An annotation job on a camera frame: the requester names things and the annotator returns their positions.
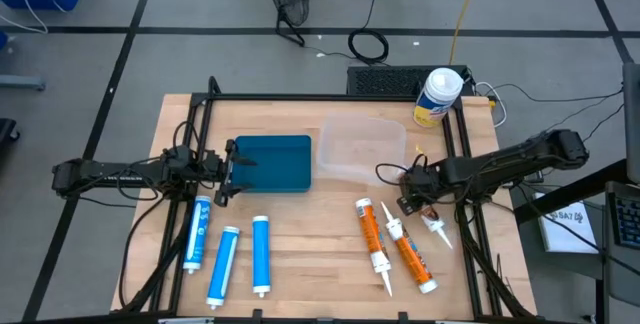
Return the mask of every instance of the wooden table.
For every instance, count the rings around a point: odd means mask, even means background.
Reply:
[[[171,146],[175,127],[186,118],[189,99],[189,95],[165,96],[150,156],[158,155],[162,148]],[[498,149],[487,99],[467,97],[463,102],[473,155]],[[416,156],[416,144],[430,161],[445,158],[442,128],[417,126],[411,116],[412,108],[412,103],[395,102],[216,101],[207,149],[223,153],[225,141],[240,135],[307,134],[312,138],[315,158],[326,115],[364,113],[370,117],[394,120],[406,127],[405,164],[410,164]],[[452,120],[452,125],[457,152],[461,153],[455,120]],[[253,309],[261,308],[265,317],[393,319],[397,318],[399,311],[405,311],[410,319],[473,318],[453,206],[437,207],[446,222],[447,236],[454,245],[450,250],[436,234],[428,232],[418,215],[402,215],[395,204],[399,196],[397,187],[320,179],[316,177],[315,164],[313,170],[313,184],[307,193],[240,194],[230,201],[227,208],[212,206],[202,269],[193,275],[185,274],[178,315],[247,317],[251,316]],[[198,194],[213,196],[202,187]],[[363,197],[374,201],[385,234],[380,201],[386,202],[392,214],[402,219],[438,281],[439,287],[434,292],[420,294],[388,237],[385,241],[392,263],[393,297],[385,292],[380,275],[375,274],[371,267],[354,209],[354,202]],[[494,201],[511,206],[508,192],[503,190],[496,193]],[[149,202],[138,203],[135,218],[150,205]],[[513,215],[495,206],[485,205],[483,210],[494,265],[497,254],[500,254],[502,273],[508,278],[513,293],[525,308],[535,313]],[[125,278],[127,300],[133,297],[156,266],[167,211],[168,203],[161,204],[140,224],[133,237]],[[272,291],[263,299],[252,293],[251,232],[255,215],[268,215],[271,225]],[[225,225],[240,228],[240,240],[225,304],[214,312],[205,304],[205,298]],[[168,305],[173,273],[173,268],[167,271],[167,285],[164,286],[160,308]],[[478,275],[478,281],[484,312],[490,313],[482,274]],[[114,309],[119,307],[116,298]]]

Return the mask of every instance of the floor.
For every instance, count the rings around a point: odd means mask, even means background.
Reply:
[[[370,1],[311,0],[303,25],[309,45],[348,52],[347,35],[364,24]],[[463,1],[377,0],[369,27],[394,29],[387,63],[446,63]],[[35,23],[28,13],[0,13]],[[102,161],[145,157],[163,95],[204,91],[209,75],[224,92],[344,93],[347,67],[359,65],[319,58],[273,35],[271,0],[80,0],[70,13],[38,14],[51,34],[3,28],[12,40],[0,53],[0,72],[39,75],[48,87],[0,89],[0,117],[22,129],[0,167],[0,322],[108,312],[133,213],[78,205],[48,288],[36,284],[65,207],[50,190],[53,165],[83,153]],[[479,81],[515,83],[538,98],[615,92],[622,62],[640,58],[637,0],[472,0],[463,29],[456,63]],[[366,39],[356,45],[378,50]],[[497,130],[502,146],[585,105],[535,103],[513,88],[499,93],[508,109]],[[620,103],[611,98],[565,126],[586,136]],[[623,135],[622,116],[614,116],[587,142],[589,163],[556,171],[547,183],[569,183],[623,157]],[[121,201],[107,190],[92,195]],[[547,263],[528,268],[541,315],[575,322],[594,312],[593,280]],[[639,310],[614,302],[612,312],[612,322],[622,323]]]

